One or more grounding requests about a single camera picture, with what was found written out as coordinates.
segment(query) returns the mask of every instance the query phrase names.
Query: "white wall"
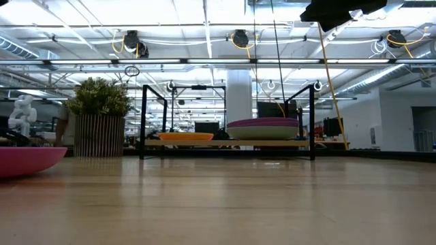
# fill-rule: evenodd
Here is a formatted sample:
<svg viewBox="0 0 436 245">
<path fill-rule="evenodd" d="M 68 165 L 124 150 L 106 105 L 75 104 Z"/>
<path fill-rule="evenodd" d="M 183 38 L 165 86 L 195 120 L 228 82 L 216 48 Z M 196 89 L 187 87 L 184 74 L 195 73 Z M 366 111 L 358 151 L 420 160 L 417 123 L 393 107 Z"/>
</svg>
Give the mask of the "white wall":
<svg viewBox="0 0 436 245">
<path fill-rule="evenodd" d="M 379 90 L 373 89 L 369 94 L 357 95 L 355 101 L 340 101 L 339 111 L 343 118 L 343 126 L 347 135 L 349 148 L 374 148 L 382 144 L 382 119 L 380 115 Z M 336 110 L 316 110 L 315 122 L 324 118 L 336 118 Z M 305 125 L 309 117 L 303 118 Z M 376 145 L 371 144 L 371 130 L 375 128 Z"/>
<path fill-rule="evenodd" d="M 413 106 L 436 106 L 436 94 L 380 93 L 383 142 L 381 150 L 415 151 Z"/>
</svg>

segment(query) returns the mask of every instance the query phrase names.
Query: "white sculpture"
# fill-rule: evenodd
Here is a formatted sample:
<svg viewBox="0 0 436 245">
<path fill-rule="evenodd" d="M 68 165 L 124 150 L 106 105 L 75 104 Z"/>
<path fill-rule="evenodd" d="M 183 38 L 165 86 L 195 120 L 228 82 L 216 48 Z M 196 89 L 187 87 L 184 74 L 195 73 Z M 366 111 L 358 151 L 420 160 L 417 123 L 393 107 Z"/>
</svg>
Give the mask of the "white sculpture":
<svg viewBox="0 0 436 245">
<path fill-rule="evenodd" d="M 20 95 L 15 101 L 14 111 L 7 121 L 9 128 L 14 129 L 20 126 L 21 134 L 28 137 L 30 133 L 30 123 L 34 123 L 37 118 L 36 109 L 31 107 L 33 97 L 30 95 Z"/>
</svg>

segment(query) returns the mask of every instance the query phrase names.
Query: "wooden table surface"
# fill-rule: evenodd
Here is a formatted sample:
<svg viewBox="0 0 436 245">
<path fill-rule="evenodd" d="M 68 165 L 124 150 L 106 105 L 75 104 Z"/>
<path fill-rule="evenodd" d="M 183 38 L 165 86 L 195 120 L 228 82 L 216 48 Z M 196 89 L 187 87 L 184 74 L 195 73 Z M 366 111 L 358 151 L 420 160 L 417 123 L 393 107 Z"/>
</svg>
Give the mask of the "wooden table surface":
<svg viewBox="0 0 436 245">
<path fill-rule="evenodd" d="M 0 244 L 435 245 L 436 165 L 64 159 L 0 181 Z"/>
</svg>

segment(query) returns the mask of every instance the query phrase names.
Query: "metal pole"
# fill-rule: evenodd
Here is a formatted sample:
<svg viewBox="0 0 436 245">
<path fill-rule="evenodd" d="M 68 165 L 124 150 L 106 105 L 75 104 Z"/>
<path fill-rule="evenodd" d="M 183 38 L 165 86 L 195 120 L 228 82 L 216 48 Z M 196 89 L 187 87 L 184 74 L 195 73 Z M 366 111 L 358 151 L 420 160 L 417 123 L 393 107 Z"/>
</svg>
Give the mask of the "metal pole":
<svg viewBox="0 0 436 245">
<path fill-rule="evenodd" d="M 315 88 L 313 84 L 309 87 L 309 128 L 310 128 L 310 157 L 311 161 L 315 160 Z"/>
<path fill-rule="evenodd" d="M 226 87 L 224 87 L 224 131 L 225 128 L 227 127 L 226 122 L 227 122 L 227 91 L 226 91 Z"/>
<path fill-rule="evenodd" d="M 141 107 L 141 135 L 140 135 L 140 145 L 139 145 L 139 159 L 144 159 L 145 151 L 145 118 L 147 110 L 147 87 L 144 85 L 142 87 L 142 107 Z"/>
<path fill-rule="evenodd" d="M 171 90 L 171 129 L 170 132 L 174 131 L 174 91 L 176 88 L 172 87 Z"/>
</svg>

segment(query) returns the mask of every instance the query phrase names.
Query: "pink bowl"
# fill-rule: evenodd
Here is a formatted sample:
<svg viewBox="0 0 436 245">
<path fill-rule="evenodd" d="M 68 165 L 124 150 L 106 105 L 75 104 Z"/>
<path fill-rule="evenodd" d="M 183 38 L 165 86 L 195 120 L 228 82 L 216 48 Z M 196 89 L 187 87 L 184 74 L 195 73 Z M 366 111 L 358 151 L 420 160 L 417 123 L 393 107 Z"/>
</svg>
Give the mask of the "pink bowl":
<svg viewBox="0 0 436 245">
<path fill-rule="evenodd" d="M 227 124 L 227 127 L 240 127 L 241 125 L 246 125 L 249 123 L 268 123 L 268 122 L 297 122 L 298 123 L 298 120 L 293 118 L 252 118 L 252 119 L 245 119 L 245 120 L 238 120 L 236 122 L 231 122 Z"/>
<path fill-rule="evenodd" d="M 0 178 L 33 174 L 58 163 L 64 147 L 0 147 Z"/>
<path fill-rule="evenodd" d="M 265 126 L 276 126 L 276 127 L 298 127 L 298 122 L 294 121 L 278 121 L 278 122 L 252 122 L 245 123 L 243 125 L 237 125 L 233 127 L 265 127 Z"/>
</svg>

